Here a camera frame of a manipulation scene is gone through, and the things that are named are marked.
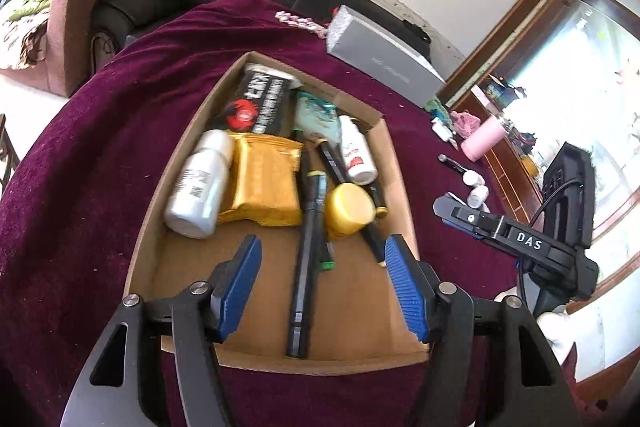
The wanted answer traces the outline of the white gloved right hand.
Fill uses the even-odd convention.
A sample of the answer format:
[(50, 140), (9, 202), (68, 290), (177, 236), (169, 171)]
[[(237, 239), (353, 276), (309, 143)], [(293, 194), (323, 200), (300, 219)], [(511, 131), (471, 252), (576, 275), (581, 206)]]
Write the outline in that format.
[(570, 316), (564, 310), (546, 312), (541, 314), (536, 322), (558, 360), (565, 378), (571, 385), (576, 384), (576, 331)]

